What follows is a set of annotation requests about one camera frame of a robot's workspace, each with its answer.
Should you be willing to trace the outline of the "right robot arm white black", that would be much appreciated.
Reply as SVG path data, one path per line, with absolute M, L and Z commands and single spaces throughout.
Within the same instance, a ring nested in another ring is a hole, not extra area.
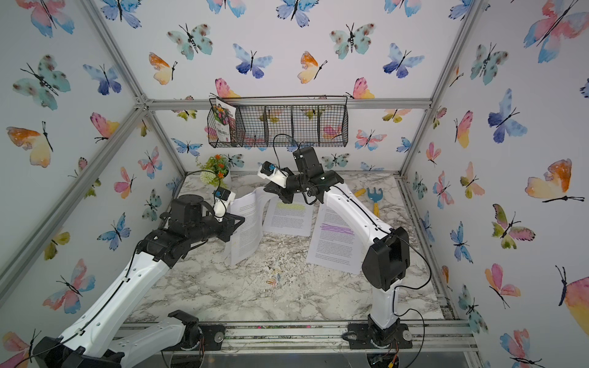
M 385 331 L 397 323 L 396 288 L 403 284 L 410 266 L 407 231 L 393 228 L 371 213 L 354 196 L 344 179 L 334 170 L 324 170 L 312 147 L 293 153 L 297 173 L 264 162 L 258 176 L 267 179 L 267 193 L 276 194 L 284 203 L 292 203 L 302 193 L 335 211 L 360 241 L 361 270 L 373 289 L 369 322 Z

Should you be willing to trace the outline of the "document with purple highlight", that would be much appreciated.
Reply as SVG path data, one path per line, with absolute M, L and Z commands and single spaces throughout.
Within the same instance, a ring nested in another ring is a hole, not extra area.
M 308 264 L 360 274 L 360 239 L 335 211 L 320 205 L 307 255 Z

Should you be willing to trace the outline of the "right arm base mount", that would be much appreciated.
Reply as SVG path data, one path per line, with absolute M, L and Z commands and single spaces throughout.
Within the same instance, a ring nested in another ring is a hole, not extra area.
M 371 321 L 368 323 L 351 323 L 341 338 L 348 342 L 352 350 L 368 350 L 376 348 L 411 349 L 412 335 L 406 324 L 399 321 L 389 328 L 381 329 Z

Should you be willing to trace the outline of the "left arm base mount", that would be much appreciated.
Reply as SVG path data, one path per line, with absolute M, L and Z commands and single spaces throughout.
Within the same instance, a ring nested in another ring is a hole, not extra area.
M 224 324 L 200 324 L 187 328 L 182 340 L 176 345 L 167 347 L 165 352 L 215 352 L 221 351 L 225 340 Z

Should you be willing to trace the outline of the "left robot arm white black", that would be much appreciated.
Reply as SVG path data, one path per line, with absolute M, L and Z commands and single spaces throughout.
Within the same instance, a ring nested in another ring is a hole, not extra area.
M 202 196 L 182 195 L 161 215 L 165 225 L 140 240 L 133 255 L 111 286 L 60 337 L 44 337 L 33 349 L 40 367 L 134 367 L 169 348 L 204 354 L 206 334 L 199 319 L 173 311 L 151 328 L 115 338 L 122 324 L 147 291 L 189 252 L 210 239 L 229 242 L 245 222 L 229 213 L 235 193 L 221 188 L 213 205 Z

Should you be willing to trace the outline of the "plain text document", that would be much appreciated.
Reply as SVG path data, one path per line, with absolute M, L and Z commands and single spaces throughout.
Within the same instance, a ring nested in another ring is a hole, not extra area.
M 229 212 L 242 216 L 245 222 L 237 228 L 230 242 L 225 245 L 223 255 L 226 265 L 235 266 L 256 252 L 263 236 L 264 208 L 272 198 L 273 194 L 267 193 L 263 187 L 258 187 L 231 204 Z

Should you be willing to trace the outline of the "document with green highlight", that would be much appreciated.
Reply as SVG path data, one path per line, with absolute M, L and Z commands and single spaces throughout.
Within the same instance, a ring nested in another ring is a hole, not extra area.
M 314 207 L 305 203 L 302 195 L 294 196 L 293 203 L 271 199 L 263 222 L 263 230 L 285 236 L 311 235 L 311 220 Z

